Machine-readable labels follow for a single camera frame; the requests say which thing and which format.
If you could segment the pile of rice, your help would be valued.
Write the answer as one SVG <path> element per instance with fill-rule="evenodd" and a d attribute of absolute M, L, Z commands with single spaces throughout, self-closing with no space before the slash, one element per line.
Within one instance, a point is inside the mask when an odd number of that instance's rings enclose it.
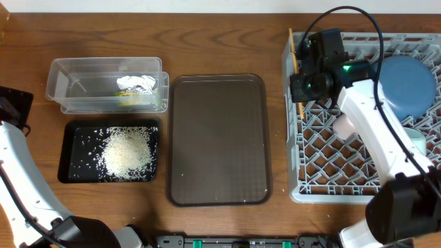
<path fill-rule="evenodd" d="M 115 129 L 105 140 L 102 155 L 109 172 L 117 176 L 127 176 L 129 169 L 140 170 L 152 160 L 147 146 L 149 136 L 144 129 L 133 127 Z"/>

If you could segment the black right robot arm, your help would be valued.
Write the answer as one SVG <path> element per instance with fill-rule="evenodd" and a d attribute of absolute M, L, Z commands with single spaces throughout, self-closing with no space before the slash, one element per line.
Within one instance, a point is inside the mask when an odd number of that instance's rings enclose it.
<path fill-rule="evenodd" d="M 339 56 L 291 65 L 293 103 L 332 99 L 342 111 L 334 125 L 341 139 L 358 134 L 371 156 L 381 190 L 366 206 L 365 219 L 340 232 L 342 247 L 384 247 L 440 231 L 440 172 L 405 132 L 368 61 Z"/>

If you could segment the pink cup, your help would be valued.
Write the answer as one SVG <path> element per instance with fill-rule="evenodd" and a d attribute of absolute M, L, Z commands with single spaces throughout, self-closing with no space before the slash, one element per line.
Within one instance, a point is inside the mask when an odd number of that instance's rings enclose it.
<path fill-rule="evenodd" d="M 347 140 L 356 133 L 353 123 L 346 114 L 339 116 L 333 123 L 333 131 L 342 140 Z"/>

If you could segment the dark blue plate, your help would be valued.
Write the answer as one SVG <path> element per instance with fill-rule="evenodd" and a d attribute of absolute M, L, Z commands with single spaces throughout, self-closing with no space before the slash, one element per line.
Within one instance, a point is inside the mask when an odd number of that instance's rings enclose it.
<path fill-rule="evenodd" d="M 385 58 L 379 82 L 399 121 L 423 116 L 435 101 L 436 82 L 430 69 L 409 56 Z"/>

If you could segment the white tissue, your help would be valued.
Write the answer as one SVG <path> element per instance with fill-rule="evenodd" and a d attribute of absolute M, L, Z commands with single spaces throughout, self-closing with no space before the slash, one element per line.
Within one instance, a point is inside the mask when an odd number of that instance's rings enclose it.
<path fill-rule="evenodd" d="M 120 90 L 151 94 L 156 86 L 156 79 L 152 76 L 124 76 L 116 80 Z"/>

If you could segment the yellow green snack wrapper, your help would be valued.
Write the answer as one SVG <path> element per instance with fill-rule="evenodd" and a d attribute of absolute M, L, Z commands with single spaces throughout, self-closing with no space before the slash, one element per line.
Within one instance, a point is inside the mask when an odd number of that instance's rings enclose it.
<path fill-rule="evenodd" d="M 141 88 L 127 88 L 115 94 L 120 98 L 119 102 L 122 106 L 131 105 L 156 105 L 158 103 L 158 92 L 156 90 L 149 91 Z"/>

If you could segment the wooden chopstick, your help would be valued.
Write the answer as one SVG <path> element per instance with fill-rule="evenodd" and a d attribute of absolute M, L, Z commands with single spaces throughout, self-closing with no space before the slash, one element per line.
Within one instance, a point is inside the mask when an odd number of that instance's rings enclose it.
<path fill-rule="evenodd" d="M 298 74 L 298 62 L 297 62 L 297 58 L 296 58 L 293 30 L 291 28 L 289 28 L 289 44 L 290 44 L 290 52 L 291 52 L 291 56 L 292 56 L 292 61 L 293 61 L 294 74 L 297 75 Z M 298 107 L 298 113 L 300 115 L 300 119 L 303 120 L 305 118 L 305 115 L 303 112 L 302 103 L 301 102 L 297 103 L 297 107 Z"/>

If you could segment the mint green bowl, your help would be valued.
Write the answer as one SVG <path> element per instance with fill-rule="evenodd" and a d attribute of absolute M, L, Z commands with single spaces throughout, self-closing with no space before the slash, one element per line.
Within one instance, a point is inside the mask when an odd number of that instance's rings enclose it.
<path fill-rule="evenodd" d="M 405 127 L 405 132 L 407 133 L 408 137 L 411 139 L 413 144 L 419 149 L 419 151 L 423 154 L 427 154 L 427 147 L 426 147 L 426 138 L 422 132 L 419 132 L 418 130 L 413 130 L 411 128 Z"/>

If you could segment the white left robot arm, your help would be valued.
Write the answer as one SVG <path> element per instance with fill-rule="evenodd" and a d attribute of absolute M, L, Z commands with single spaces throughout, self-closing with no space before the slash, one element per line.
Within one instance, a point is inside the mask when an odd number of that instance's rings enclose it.
<path fill-rule="evenodd" d="M 132 225 L 112 231 L 75 216 L 56 197 L 28 148 L 29 92 L 1 88 L 1 207 L 16 247 L 147 247 Z"/>

